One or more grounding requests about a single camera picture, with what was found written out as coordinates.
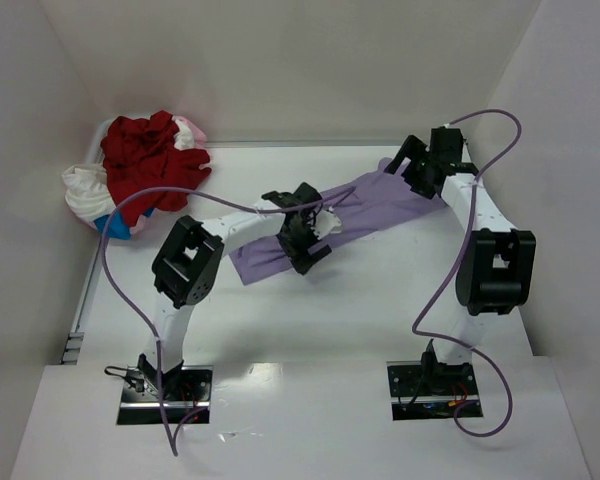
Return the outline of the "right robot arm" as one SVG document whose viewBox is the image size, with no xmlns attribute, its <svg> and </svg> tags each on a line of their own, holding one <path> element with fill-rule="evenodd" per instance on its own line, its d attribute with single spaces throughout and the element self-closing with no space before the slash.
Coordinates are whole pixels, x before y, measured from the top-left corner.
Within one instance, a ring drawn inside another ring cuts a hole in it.
<svg viewBox="0 0 600 480">
<path fill-rule="evenodd" d="M 469 237 L 454 275 L 465 311 L 444 339 L 429 341 L 417 390 L 421 396 L 451 395 L 469 383 L 472 350 L 487 330 L 527 301 L 536 238 L 500 212 L 457 128 L 434 128 L 429 142 L 408 136 L 385 170 L 400 174 L 412 192 L 442 199 Z"/>
</svg>

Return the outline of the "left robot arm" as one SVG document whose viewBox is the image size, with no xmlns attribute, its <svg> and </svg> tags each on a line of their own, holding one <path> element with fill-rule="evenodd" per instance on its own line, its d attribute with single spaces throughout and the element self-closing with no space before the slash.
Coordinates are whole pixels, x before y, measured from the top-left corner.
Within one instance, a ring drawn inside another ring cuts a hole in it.
<svg viewBox="0 0 600 480">
<path fill-rule="evenodd" d="M 342 231 L 332 207 L 303 182 L 292 193 L 264 194 L 249 211 L 198 221 L 178 219 L 152 264 L 157 304 L 152 323 L 157 337 L 138 359 L 146 384 L 169 396 L 179 388 L 184 365 L 183 345 L 194 307 L 214 286 L 223 258 L 256 240 L 272 237 L 293 269 L 306 274 L 331 252 L 318 243 Z"/>
</svg>

